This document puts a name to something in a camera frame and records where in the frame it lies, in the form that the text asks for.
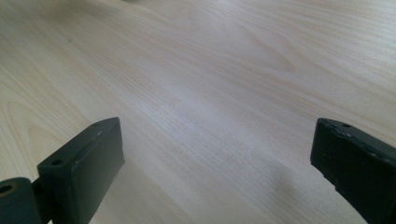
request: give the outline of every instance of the black plastic part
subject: black plastic part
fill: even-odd
[[[38,164],[33,184],[0,182],[0,224],[87,224],[123,164],[120,120],[96,122]]]
[[[42,224],[30,180],[17,177],[0,183],[1,224]]]
[[[396,148],[351,125],[318,119],[311,163],[368,223],[396,223]]]

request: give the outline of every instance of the wood grain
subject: wood grain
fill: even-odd
[[[396,3],[0,2],[0,178],[120,117],[93,223],[365,223],[310,165],[316,119],[396,146]]]

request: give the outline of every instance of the screw hole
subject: screw hole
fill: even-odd
[[[5,185],[5,186],[2,186],[2,187],[0,188],[0,194],[5,194],[5,193],[9,192],[9,191],[12,190],[12,189],[13,189],[12,185]]]
[[[63,161],[61,161],[61,160],[56,160],[56,161],[53,161],[51,165],[60,165],[60,164],[62,164],[62,162]]]

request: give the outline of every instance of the wooden table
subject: wooden table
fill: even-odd
[[[120,117],[92,224],[365,223],[309,155],[319,117],[396,146],[396,3],[0,2],[0,178]]]

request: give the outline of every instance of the black clamp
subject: black clamp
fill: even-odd
[[[311,163],[368,223],[396,223],[396,148],[349,124],[318,119]]]
[[[119,118],[94,123],[37,165],[0,182],[0,223],[87,224],[124,164]]]

